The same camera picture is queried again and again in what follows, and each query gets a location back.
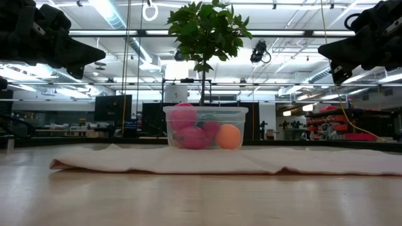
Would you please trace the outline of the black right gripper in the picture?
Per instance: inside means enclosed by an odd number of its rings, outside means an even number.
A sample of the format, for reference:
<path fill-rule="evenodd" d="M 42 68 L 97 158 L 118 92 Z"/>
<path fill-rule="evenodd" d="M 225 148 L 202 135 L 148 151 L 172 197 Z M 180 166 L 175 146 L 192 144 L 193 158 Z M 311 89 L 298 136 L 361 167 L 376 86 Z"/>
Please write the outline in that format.
<path fill-rule="evenodd" d="M 364 10 L 358 20 L 363 27 L 353 37 L 318 48 L 319 54 L 330 60 L 332 79 L 337 85 L 351 78 L 356 68 L 402 67 L 402 0 L 379 1 Z"/>

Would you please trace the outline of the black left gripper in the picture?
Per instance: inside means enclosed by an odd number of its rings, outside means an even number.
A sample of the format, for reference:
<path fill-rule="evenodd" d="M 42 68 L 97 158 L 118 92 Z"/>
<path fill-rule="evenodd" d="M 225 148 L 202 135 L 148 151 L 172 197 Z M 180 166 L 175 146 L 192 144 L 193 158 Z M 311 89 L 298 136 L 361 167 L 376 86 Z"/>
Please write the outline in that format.
<path fill-rule="evenodd" d="M 71 22 L 59 9 L 48 4 L 36 7 L 34 0 L 13 0 L 18 6 L 15 34 L 34 50 L 34 63 L 64 68 L 75 79 L 83 79 L 85 66 L 106 57 L 98 48 L 68 35 Z"/>

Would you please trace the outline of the pink round toy vegetable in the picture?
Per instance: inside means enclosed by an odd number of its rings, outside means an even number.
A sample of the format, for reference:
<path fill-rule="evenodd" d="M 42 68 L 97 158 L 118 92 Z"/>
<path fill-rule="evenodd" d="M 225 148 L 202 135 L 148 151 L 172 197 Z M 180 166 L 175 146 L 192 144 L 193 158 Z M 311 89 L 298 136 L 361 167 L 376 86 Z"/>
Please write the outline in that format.
<path fill-rule="evenodd" d="M 175 105 L 169 115 L 169 123 L 174 131 L 185 127 L 194 126 L 197 120 L 197 111 L 189 103 L 180 103 Z"/>

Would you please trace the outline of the pink oval toy vegetable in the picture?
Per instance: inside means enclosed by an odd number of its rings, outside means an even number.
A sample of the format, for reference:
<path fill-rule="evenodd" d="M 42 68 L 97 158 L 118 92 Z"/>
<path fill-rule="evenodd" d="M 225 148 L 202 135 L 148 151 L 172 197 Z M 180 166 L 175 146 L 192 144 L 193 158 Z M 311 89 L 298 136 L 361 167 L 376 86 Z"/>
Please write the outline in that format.
<path fill-rule="evenodd" d="M 185 149 L 204 149 L 212 144 L 211 138 L 200 127 L 184 127 L 174 133 L 173 139 Z"/>

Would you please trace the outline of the orange toy fruit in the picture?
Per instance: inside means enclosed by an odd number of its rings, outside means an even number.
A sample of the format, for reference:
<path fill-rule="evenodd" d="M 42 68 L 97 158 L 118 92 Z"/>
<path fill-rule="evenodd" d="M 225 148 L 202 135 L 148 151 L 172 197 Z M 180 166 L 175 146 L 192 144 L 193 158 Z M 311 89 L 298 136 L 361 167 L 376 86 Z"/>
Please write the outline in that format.
<path fill-rule="evenodd" d="M 242 144 L 241 130 L 231 124 L 221 125 L 216 134 L 215 141 L 222 149 L 237 149 Z"/>

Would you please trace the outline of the green toy watermelon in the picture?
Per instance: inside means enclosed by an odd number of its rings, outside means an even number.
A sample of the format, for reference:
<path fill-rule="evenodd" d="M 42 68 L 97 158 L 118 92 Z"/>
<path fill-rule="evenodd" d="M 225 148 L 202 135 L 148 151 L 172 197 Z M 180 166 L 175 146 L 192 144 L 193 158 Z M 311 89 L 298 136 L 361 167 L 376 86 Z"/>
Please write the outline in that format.
<path fill-rule="evenodd" d="M 220 121 L 220 118 L 215 114 L 205 114 L 197 119 L 197 122 L 204 123 L 207 121 Z"/>

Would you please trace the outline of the red toy strawberry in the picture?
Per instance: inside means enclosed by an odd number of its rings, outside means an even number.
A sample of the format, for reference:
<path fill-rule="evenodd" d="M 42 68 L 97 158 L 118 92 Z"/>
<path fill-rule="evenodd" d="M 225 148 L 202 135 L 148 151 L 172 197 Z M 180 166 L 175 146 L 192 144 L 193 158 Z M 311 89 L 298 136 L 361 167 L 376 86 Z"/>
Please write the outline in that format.
<path fill-rule="evenodd" d="M 205 135 L 209 139 L 215 139 L 217 133 L 219 132 L 221 127 L 220 122 L 217 121 L 206 121 L 204 122 L 204 125 L 202 129 L 204 130 Z"/>

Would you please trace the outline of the clear plastic tupperware container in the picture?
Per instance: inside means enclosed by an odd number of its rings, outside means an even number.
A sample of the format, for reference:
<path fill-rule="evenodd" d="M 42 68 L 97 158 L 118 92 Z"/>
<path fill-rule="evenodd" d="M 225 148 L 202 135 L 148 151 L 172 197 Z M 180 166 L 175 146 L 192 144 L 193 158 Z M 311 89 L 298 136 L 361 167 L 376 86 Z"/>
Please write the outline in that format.
<path fill-rule="evenodd" d="M 220 124 L 231 124 L 238 127 L 242 133 L 242 142 L 244 138 L 244 123 L 246 121 L 246 114 L 248 113 L 248 109 L 245 107 L 211 107 L 211 106 L 194 106 L 194 109 L 197 111 L 197 118 L 205 114 L 215 114 L 220 118 Z M 173 139 L 174 133 L 178 131 L 174 131 L 169 123 L 169 115 L 172 110 L 175 110 L 175 106 L 166 106 L 163 108 L 163 112 L 166 115 L 166 136 L 168 139 L 168 144 L 174 148 L 181 148 L 180 145 Z M 202 128 L 204 123 L 197 122 L 194 126 Z M 215 139 L 212 139 L 212 144 L 204 149 L 221 149 Z"/>

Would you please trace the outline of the black monitor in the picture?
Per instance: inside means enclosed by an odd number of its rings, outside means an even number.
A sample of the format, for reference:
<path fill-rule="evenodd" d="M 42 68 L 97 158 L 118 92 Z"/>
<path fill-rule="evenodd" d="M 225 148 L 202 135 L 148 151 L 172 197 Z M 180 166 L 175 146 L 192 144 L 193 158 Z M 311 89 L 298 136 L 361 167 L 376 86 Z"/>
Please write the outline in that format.
<path fill-rule="evenodd" d="M 99 96 L 95 98 L 95 121 L 131 120 L 132 95 Z"/>

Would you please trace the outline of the storage rack with bins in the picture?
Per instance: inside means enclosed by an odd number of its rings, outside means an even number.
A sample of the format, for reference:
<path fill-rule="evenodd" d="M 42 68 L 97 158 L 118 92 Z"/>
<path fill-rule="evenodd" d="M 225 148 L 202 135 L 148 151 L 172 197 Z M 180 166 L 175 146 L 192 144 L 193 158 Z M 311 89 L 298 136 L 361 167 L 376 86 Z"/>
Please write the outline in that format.
<path fill-rule="evenodd" d="M 365 109 L 326 107 L 322 112 L 306 116 L 306 138 L 312 141 L 345 140 L 344 134 L 363 133 L 382 139 L 396 139 L 397 113 Z"/>

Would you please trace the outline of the red plastic bin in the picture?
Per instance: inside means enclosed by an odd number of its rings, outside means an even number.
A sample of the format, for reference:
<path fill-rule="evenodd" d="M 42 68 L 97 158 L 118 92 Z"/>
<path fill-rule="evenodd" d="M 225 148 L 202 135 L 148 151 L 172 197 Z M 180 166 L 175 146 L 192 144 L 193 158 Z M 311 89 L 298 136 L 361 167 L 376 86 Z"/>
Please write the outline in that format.
<path fill-rule="evenodd" d="M 375 137 L 371 134 L 347 133 L 347 134 L 344 134 L 344 136 L 345 136 L 345 140 L 349 140 L 349 141 L 370 141 L 370 142 L 377 141 L 377 137 Z"/>

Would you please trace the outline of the beige cloth mat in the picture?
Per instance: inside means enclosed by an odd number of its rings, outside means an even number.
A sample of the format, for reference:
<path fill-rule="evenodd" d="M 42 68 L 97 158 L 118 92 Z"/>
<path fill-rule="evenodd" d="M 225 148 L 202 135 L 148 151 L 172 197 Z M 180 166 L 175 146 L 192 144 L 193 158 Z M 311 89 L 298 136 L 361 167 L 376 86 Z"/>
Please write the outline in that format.
<path fill-rule="evenodd" d="M 319 175 L 402 176 L 402 155 L 369 149 L 123 149 L 111 144 L 98 151 L 71 149 L 50 163 L 52 170 L 73 168 L 185 175 L 274 175 L 287 170 Z"/>

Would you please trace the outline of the green leafy potted tree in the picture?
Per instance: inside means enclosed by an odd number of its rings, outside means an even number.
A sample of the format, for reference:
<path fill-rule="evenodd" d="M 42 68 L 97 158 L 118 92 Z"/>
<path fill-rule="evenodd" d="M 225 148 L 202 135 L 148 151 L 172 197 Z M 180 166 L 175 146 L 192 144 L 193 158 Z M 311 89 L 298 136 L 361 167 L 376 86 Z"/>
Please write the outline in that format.
<path fill-rule="evenodd" d="M 210 4 L 189 3 L 171 11 L 166 24 L 168 34 L 176 36 L 178 49 L 185 61 L 194 61 L 194 71 L 202 74 L 200 105 L 205 103 L 206 74 L 213 70 L 212 57 L 225 62 L 238 56 L 242 37 L 252 39 L 248 31 L 249 18 L 236 15 L 232 5 L 220 0 Z"/>

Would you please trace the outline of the silver ventilation duct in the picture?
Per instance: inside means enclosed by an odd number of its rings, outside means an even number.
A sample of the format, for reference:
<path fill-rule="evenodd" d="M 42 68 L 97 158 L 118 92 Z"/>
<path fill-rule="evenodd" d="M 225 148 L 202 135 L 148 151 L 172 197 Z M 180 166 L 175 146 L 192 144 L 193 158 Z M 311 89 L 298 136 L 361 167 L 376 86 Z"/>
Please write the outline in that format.
<path fill-rule="evenodd" d="M 90 5 L 106 20 L 106 22 L 115 30 L 127 30 L 127 22 L 123 20 L 120 12 L 116 8 L 114 0 L 88 0 Z M 139 41 L 124 34 L 124 39 L 128 46 L 135 52 L 141 63 L 139 68 L 149 72 L 160 72 L 160 59 L 151 56 L 142 46 Z"/>

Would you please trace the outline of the black gantry frame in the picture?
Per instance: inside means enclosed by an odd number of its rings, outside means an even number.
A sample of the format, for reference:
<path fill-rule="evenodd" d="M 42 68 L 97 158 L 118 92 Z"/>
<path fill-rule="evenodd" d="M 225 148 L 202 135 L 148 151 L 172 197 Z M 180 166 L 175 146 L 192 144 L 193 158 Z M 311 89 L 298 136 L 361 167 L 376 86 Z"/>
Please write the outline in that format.
<path fill-rule="evenodd" d="M 209 85 L 209 102 L 212 102 L 212 81 L 210 79 L 207 79 L 206 81 L 203 81 L 201 79 L 193 79 L 193 78 L 182 78 L 182 79 L 165 79 L 163 78 L 161 81 L 161 103 L 165 103 L 164 101 L 164 91 L 166 87 L 169 87 L 170 85 L 184 85 L 187 86 L 188 88 L 188 98 L 190 97 L 190 91 L 189 87 L 191 86 L 196 86 L 205 88 L 205 84 Z"/>

